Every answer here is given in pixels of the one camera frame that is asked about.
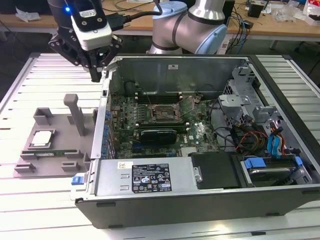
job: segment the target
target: power connector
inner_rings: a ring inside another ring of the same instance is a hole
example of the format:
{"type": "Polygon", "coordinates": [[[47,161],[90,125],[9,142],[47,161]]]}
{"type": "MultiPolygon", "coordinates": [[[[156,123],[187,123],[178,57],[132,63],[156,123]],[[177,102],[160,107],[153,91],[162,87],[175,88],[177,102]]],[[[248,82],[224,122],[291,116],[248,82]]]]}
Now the power connector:
{"type": "Polygon", "coordinates": [[[244,20],[243,23],[246,29],[252,29],[252,27],[254,26],[254,23],[248,20],[244,20]]]}

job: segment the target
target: label sticker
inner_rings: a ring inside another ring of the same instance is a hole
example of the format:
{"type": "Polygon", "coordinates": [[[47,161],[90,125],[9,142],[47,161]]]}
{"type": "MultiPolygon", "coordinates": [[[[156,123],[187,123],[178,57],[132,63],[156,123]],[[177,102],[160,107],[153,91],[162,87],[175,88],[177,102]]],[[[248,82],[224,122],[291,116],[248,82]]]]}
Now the label sticker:
{"type": "Polygon", "coordinates": [[[86,11],[80,11],[79,14],[83,18],[90,18],[90,17],[94,17],[95,15],[97,15],[97,12],[95,9],[90,9],[90,10],[86,10],[86,11]]]}
{"type": "Polygon", "coordinates": [[[168,65],[168,70],[178,70],[178,69],[179,69],[179,65],[178,64],[168,65]]]}
{"type": "Polygon", "coordinates": [[[54,157],[54,153],[36,153],[35,154],[37,157],[54,157]]]}
{"type": "Polygon", "coordinates": [[[169,164],[131,165],[132,192],[157,193],[172,191],[169,164]]]}
{"type": "Polygon", "coordinates": [[[118,169],[131,169],[133,161],[118,161],[118,169]]]}

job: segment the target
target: metal bracket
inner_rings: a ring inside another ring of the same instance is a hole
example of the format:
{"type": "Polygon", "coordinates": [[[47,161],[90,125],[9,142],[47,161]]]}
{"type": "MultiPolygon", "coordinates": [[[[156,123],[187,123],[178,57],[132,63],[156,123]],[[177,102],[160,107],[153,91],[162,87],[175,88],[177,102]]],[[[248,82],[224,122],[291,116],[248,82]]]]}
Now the metal bracket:
{"type": "Polygon", "coordinates": [[[275,111],[277,111],[275,106],[257,106],[252,114],[255,122],[265,123],[275,111]]]}

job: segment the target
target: electronic components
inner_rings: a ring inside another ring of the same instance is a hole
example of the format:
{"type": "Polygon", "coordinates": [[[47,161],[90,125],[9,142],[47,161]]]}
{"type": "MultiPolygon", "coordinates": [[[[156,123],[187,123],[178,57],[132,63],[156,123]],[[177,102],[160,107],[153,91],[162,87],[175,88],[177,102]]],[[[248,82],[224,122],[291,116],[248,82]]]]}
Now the electronic components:
{"type": "Polygon", "coordinates": [[[148,97],[151,104],[146,95],[139,94],[138,101],[136,96],[112,95],[111,134],[119,139],[118,142],[111,141],[115,158],[178,157],[219,150],[217,139],[204,117],[209,100],[195,105],[195,94],[148,97]]]}
{"type": "Polygon", "coordinates": [[[246,181],[255,187],[283,186],[294,182],[292,177],[299,172],[300,184],[312,183],[312,179],[300,157],[289,154],[281,157],[245,157],[240,160],[246,181]]]}
{"type": "Polygon", "coordinates": [[[146,145],[170,145],[175,144],[177,131],[175,130],[144,130],[140,134],[140,141],[146,145]]]}
{"type": "Polygon", "coordinates": [[[179,105],[152,105],[152,120],[155,122],[181,122],[179,105]]]}

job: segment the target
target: blue latch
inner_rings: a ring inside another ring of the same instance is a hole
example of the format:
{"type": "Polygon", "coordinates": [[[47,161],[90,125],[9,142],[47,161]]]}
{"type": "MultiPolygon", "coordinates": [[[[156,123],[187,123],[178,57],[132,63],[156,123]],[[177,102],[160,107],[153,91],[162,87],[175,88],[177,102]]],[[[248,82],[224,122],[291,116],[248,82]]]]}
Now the blue latch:
{"type": "Polygon", "coordinates": [[[244,165],[247,169],[258,169],[258,168],[265,168],[266,164],[262,157],[250,157],[244,160],[244,165]]]}
{"type": "Polygon", "coordinates": [[[83,185],[85,184],[85,178],[83,176],[73,176],[71,185],[83,185]]]}
{"type": "Polygon", "coordinates": [[[269,136],[268,144],[267,144],[267,150],[269,154],[272,154],[277,159],[279,159],[281,156],[278,154],[278,147],[280,143],[280,137],[274,136],[273,134],[269,136]]]}
{"type": "Polygon", "coordinates": [[[301,158],[299,156],[295,157],[295,161],[296,161],[296,164],[298,164],[299,167],[303,165],[303,162],[302,162],[302,160],[301,160],[301,158]]]}

